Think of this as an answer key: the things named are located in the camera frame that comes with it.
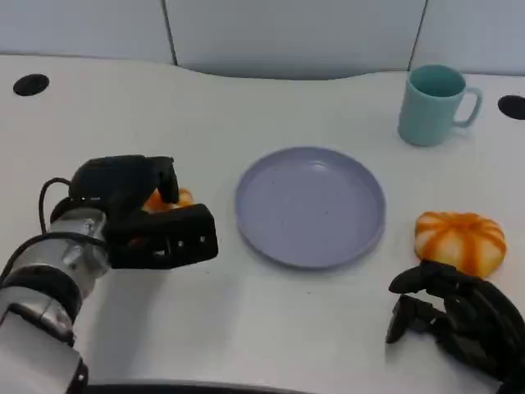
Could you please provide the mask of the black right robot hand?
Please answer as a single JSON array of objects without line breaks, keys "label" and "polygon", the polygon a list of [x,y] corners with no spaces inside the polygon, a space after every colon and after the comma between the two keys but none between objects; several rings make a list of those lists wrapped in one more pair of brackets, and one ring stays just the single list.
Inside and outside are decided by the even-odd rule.
[{"label": "black right robot hand", "polygon": [[524,391],[524,319],[493,284],[424,259],[389,290],[399,299],[386,343],[408,330],[431,335],[457,361],[499,381],[500,393]]}]

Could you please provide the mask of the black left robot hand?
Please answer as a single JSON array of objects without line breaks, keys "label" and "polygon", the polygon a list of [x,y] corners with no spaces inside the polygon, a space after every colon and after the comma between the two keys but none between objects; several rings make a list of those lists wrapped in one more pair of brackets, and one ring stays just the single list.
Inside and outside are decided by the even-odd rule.
[{"label": "black left robot hand", "polygon": [[173,269],[218,255],[215,220],[178,185],[169,157],[115,157],[105,230],[115,269]]}]

